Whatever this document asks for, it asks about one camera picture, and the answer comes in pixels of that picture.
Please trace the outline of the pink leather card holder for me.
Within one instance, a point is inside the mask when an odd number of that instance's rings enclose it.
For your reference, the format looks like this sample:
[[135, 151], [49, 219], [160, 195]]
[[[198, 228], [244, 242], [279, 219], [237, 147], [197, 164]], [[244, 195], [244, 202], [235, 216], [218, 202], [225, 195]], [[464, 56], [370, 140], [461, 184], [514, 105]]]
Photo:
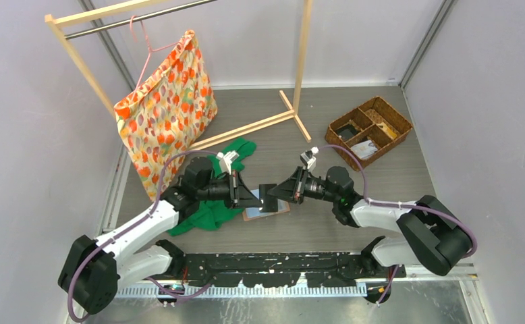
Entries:
[[259, 188], [253, 193], [262, 203], [261, 207], [251, 207], [244, 210], [242, 213], [244, 221], [252, 221], [255, 219], [278, 215], [290, 211], [289, 204], [284, 200], [279, 200], [274, 196], [268, 196], [267, 192], [275, 184], [260, 184]]

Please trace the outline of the woven wicker divided basket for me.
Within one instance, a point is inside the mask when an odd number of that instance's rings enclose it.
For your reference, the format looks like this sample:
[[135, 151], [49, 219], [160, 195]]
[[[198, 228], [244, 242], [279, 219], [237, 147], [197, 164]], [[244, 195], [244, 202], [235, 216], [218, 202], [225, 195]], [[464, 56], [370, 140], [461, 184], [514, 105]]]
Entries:
[[[376, 123], [381, 122], [385, 122], [394, 132], [398, 133], [398, 137], [395, 140], [390, 139], [376, 126]], [[344, 142], [335, 131], [346, 124], [352, 124], [360, 128], [360, 132], [349, 141]], [[332, 121], [327, 126], [325, 140], [328, 144], [338, 145], [348, 150], [350, 153], [346, 153], [339, 148], [335, 151], [353, 170], [359, 171], [361, 167], [369, 166], [402, 143], [412, 130], [413, 125], [408, 119], [384, 98], [376, 96]], [[369, 159], [361, 160], [352, 152], [351, 146], [365, 140], [372, 140], [376, 144], [378, 151]]]

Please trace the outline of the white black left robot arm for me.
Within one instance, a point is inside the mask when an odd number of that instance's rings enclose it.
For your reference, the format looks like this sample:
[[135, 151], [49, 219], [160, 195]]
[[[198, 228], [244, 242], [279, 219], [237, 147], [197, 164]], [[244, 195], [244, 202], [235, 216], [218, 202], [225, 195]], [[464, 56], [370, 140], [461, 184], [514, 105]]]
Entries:
[[212, 161], [205, 157], [205, 151], [201, 153], [176, 182], [131, 221], [95, 239], [83, 235], [72, 243], [57, 280], [67, 294], [71, 320], [85, 320], [74, 313], [75, 305], [87, 315], [95, 315], [119, 290], [146, 277], [162, 274], [167, 279], [178, 278], [185, 262], [185, 254], [178, 247], [161, 241], [145, 251], [141, 248], [195, 214], [201, 202], [221, 201], [227, 209], [261, 207], [261, 201], [232, 166], [239, 157], [236, 151], [215, 155], [221, 175], [214, 174]]

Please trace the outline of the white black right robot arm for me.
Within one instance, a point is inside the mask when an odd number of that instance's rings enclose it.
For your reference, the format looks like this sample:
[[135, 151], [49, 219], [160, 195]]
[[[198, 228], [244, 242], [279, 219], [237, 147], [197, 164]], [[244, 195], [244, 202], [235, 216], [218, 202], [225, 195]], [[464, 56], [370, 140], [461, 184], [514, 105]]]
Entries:
[[324, 178], [298, 167], [267, 194], [296, 204], [305, 198], [327, 201], [342, 225], [397, 233], [396, 238], [375, 238], [360, 252], [362, 270], [371, 277], [399, 265], [422, 265], [444, 276], [476, 250], [474, 235], [436, 197], [425, 195], [412, 202], [373, 200], [355, 191], [344, 167], [329, 168]]

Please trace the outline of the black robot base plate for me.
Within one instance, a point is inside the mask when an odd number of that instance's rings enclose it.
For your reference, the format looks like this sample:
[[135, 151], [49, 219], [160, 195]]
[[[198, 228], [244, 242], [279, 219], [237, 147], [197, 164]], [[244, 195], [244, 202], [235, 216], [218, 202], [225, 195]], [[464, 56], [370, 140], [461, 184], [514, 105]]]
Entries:
[[357, 279], [387, 281], [388, 268], [366, 265], [360, 254], [351, 252], [282, 253], [193, 253], [176, 274], [153, 275], [156, 280], [185, 281], [195, 287], [218, 288], [292, 287], [301, 278], [310, 288], [350, 287]]

